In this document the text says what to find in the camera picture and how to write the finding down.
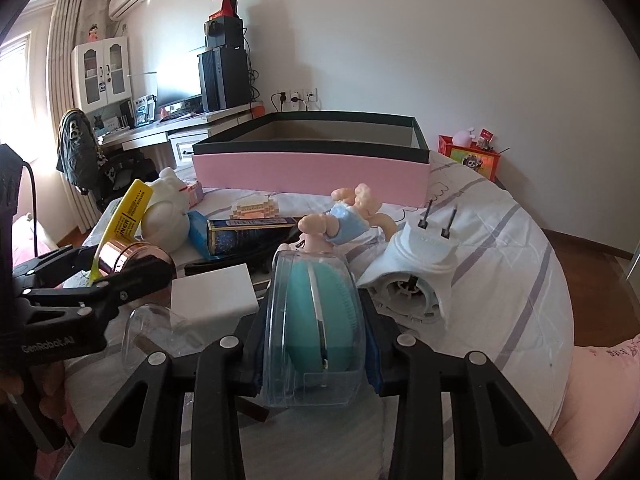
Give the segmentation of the rose gold round tin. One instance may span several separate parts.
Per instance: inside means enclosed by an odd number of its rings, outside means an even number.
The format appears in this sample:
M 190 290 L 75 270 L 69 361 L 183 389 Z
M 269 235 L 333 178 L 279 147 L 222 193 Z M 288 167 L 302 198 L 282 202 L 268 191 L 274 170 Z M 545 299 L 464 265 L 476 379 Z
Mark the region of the rose gold round tin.
M 146 257 L 154 257 L 170 264 L 174 263 L 171 256 L 162 248 L 143 240 L 135 240 L 134 242 L 110 240 L 100 249 L 99 272 L 102 276 L 119 273 L 132 268 Z

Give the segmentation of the white round plush toy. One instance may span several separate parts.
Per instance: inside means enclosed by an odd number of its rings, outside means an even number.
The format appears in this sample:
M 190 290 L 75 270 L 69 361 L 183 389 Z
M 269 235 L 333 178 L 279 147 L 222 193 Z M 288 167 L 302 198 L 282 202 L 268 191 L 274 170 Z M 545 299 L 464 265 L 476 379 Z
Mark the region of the white round plush toy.
M 164 252 L 174 252 L 186 241 L 190 230 L 186 182 L 171 168 L 164 168 L 149 187 L 152 196 L 141 221 L 142 240 Z

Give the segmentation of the white square box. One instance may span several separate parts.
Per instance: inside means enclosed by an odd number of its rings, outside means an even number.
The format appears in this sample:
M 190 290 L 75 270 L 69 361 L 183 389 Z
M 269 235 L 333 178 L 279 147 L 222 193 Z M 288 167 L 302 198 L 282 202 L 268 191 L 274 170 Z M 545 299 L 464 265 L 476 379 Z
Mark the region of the white square box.
M 207 346 L 232 335 L 240 319 L 258 311 L 258 301 L 245 264 L 209 271 L 171 284 L 171 311 L 188 334 Z

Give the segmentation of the blue rectangular case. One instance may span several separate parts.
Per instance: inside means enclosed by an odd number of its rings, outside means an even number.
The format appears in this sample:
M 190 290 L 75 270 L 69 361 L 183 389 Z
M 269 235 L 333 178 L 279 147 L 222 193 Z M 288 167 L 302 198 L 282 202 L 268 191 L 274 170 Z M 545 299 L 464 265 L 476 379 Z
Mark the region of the blue rectangular case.
M 193 247 L 205 260 L 215 258 L 212 247 L 212 234 L 210 234 L 209 220 L 198 211 L 189 211 L 190 221 L 189 240 Z

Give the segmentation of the white plug-in device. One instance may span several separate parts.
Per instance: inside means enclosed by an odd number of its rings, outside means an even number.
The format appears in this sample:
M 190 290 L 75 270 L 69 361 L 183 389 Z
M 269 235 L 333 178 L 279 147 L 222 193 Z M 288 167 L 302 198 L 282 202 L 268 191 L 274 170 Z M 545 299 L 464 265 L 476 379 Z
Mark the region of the white plug-in device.
M 429 213 L 406 221 L 357 282 L 383 313 L 405 325 L 449 318 L 459 243 L 452 221 L 431 220 Z

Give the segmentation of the teal brush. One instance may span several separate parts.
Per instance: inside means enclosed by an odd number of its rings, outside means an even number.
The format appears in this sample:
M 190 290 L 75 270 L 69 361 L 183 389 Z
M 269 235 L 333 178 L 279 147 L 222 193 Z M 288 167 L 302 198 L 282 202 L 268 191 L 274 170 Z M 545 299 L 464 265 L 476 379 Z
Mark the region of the teal brush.
M 345 260 L 280 250 L 266 307 L 262 398 L 270 408 L 336 408 L 366 360 L 361 302 Z

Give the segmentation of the dark blue gold-edged box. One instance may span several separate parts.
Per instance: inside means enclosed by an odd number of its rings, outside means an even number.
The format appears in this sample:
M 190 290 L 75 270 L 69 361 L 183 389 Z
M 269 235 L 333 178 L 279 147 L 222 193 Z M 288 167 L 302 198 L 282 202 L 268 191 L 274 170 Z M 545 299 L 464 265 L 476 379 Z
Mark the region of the dark blue gold-edged box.
M 286 240 L 298 220 L 291 217 L 206 221 L 207 247 L 213 256 L 229 255 L 258 244 Z

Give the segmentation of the white pink brick figure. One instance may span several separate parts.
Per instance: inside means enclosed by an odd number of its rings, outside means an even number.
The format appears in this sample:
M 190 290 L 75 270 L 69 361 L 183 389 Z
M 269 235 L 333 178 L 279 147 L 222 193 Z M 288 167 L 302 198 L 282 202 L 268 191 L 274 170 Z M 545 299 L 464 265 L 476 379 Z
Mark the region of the white pink brick figure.
M 269 219 L 276 218 L 278 214 L 278 203 L 268 196 L 244 197 L 231 209 L 232 219 Z

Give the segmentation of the pink pig figurine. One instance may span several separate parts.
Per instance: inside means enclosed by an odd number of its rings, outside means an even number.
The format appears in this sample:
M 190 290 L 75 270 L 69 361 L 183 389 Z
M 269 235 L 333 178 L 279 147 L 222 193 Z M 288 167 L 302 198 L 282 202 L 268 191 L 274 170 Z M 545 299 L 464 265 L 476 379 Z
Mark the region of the pink pig figurine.
M 370 229 L 379 229 L 389 242 L 397 232 L 396 222 L 381 211 L 382 202 L 364 183 L 356 188 L 338 188 L 331 193 L 333 205 L 328 212 L 307 214 L 298 222 L 300 237 L 294 249 L 314 254 L 333 252 L 356 240 Z

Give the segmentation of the pink pillow with writing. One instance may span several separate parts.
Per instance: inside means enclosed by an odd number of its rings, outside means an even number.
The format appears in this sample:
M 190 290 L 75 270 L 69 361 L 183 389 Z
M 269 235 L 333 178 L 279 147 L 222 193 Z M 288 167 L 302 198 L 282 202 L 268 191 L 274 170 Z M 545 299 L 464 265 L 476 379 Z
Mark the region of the pink pillow with writing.
M 579 479 L 605 470 L 639 415 L 639 338 L 576 347 L 552 439 Z

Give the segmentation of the striped white bed cover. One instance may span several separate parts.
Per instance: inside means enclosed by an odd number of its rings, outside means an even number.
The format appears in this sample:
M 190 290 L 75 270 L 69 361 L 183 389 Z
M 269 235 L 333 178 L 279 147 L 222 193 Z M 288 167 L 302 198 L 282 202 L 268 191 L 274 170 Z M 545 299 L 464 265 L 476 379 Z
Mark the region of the striped white bed cover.
M 445 326 L 391 314 L 434 350 L 485 352 L 551 431 L 572 362 L 574 321 L 565 276 L 542 229 L 509 192 L 432 152 L 428 225 L 457 207 L 452 234 L 458 267 Z M 66 394 L 81 430 L 126 382 L 122 334 L 132 307 L 108 326 L 107 348 L 69 360 Z M 240 429 L 247 479 L 383 479 L 390 469 L 397 398 L 379 398 L 364 381 L 346 408 L 273 410 Z

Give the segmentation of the black office chair with jacket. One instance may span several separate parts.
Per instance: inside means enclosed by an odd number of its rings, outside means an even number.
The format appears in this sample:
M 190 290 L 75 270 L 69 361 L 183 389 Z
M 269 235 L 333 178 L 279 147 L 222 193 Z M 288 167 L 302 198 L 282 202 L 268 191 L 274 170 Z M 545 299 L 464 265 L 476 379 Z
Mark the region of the black office chair with jacket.
M 124 196 L 134 180 L 152 182 L 158 178 L 152 159 L 139 150 L 105 155 L 88 117 L 78 108 L 63 115 L 58 133 L 56 170 L 81 195 L 91 196 L 101 212 L 112 200 Z

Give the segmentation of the white desk with drawers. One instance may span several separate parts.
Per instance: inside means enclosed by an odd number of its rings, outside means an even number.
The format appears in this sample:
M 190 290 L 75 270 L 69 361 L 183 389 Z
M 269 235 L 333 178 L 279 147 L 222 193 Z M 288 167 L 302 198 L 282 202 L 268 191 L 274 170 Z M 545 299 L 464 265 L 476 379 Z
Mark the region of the white desk with drawers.
M 109 133 L 99 137 L 99 146 L 108 151 L 143 150 L 150 148 L 159 165 L 167 162 L 173 167 L 183 166 L 191 161 L 194 144 L 216 136 L 243 122 L 265 115 L 262 102 L 240 105 L 218 112 L 208 112 L 183 116 L 178 119 L 154 122 L 146 127 Z

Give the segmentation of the white glass-door cabinet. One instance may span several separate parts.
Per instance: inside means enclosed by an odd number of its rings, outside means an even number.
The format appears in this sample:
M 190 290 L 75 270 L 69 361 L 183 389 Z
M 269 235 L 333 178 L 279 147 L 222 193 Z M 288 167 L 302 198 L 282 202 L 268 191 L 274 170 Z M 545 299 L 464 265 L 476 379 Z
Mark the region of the white glass-door cabinet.
M 85 113 L 131 98 L 128 39 L 80 44 L 72 51 L 76 105 Z

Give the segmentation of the computer monitor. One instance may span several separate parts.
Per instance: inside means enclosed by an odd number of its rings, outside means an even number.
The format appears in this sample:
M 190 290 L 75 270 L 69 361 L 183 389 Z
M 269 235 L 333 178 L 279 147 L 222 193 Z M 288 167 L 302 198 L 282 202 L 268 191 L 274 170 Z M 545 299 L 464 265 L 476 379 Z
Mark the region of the computer monitor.
M 168 52 L 157 64 L 156 86 L 159 106 L 200 96 L 198 55 L 194 51 Z

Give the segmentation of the red cartoon storage box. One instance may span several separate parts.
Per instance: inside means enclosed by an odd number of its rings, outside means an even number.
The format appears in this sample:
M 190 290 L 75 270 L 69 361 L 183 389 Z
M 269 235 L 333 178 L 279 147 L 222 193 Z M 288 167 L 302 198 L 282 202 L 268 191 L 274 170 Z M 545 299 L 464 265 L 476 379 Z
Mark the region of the red cartoon storage box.
M 495 182 L 501 158 L 499 153 L 480 150 L 475 142 L 468 148 L 456 145 L 451 136 L 438 137 L 438 152 Z

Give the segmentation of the small doll on cabinet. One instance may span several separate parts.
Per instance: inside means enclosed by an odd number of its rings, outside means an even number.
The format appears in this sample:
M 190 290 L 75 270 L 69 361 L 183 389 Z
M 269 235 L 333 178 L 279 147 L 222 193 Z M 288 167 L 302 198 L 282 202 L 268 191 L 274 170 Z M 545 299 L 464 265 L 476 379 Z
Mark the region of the small doll on cabinet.
M 97 24 L 92 24 L 88 30 L 88 38 L 89 42 L 96 42 L 100 40 L 99 37 L 99 27 Z

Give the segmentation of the beige curtain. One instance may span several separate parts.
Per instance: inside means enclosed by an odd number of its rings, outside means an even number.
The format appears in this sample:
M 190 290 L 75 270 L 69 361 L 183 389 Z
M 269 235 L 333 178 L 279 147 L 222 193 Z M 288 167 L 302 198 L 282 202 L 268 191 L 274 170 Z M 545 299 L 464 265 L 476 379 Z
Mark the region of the beige curtain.
M 72 51 L 76 46 L 76 28 L 83 2 L 84 0 L 55 0 L 53 3 L 47 43 L 47 98 L 54 148 L 58 148 L 62 117 L 68 110 L 75 108 Z M 81 233 L 90 231 L 101 215 L 94 200 L 71 186 L 62 172 L 58 172 L 58 176 L 76 226 Z

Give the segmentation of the black computer tower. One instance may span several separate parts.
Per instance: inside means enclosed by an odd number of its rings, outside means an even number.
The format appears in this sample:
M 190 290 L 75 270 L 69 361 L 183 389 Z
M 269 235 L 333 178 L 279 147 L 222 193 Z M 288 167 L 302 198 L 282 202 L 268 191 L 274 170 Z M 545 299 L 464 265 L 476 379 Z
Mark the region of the black computer tower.
M 248 104 L 252 99 L 244 49 L 218 47 L 198 55 L 203 110 L 216 112 Z

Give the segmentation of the pink storage box dark rim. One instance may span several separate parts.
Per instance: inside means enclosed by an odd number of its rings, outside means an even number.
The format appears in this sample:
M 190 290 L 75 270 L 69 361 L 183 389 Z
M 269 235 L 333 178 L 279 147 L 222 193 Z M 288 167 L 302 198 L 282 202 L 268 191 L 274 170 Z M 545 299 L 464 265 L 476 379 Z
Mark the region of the pink storage box dark rim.
M 386 204 L 427 202 L 431 151 L 416 118 L 360 112 L 270 113 L 194 144 L 206 188 L 328 195 L 369 185 Z

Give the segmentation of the black speaker box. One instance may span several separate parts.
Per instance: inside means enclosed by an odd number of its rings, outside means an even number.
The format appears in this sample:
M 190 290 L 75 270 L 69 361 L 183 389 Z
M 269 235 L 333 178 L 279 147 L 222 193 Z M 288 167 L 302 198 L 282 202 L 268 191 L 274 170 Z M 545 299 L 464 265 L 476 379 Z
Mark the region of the black speaker box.
M 218 16 L 204 23 L 205 47 L 244 47 L 243 21 L 237 16 Z

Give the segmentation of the red calendar stand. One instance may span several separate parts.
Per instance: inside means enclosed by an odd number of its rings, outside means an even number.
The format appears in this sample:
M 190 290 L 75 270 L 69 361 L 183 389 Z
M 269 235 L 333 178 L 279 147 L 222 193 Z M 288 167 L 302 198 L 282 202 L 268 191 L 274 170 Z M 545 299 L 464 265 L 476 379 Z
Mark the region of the red calendar stand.
M 209 19 L 236 18 L 238 16 L 238 0 L 209 0 Z

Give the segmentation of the wall power outlets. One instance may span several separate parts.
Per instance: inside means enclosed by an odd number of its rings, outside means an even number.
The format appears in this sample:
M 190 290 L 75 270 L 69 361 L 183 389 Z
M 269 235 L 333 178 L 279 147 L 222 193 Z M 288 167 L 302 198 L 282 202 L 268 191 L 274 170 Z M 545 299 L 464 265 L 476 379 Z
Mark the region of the wall power outlets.
M 321 110 L 317 89 L 277 91 L 273 93 L 270 100 L 277 112 Z

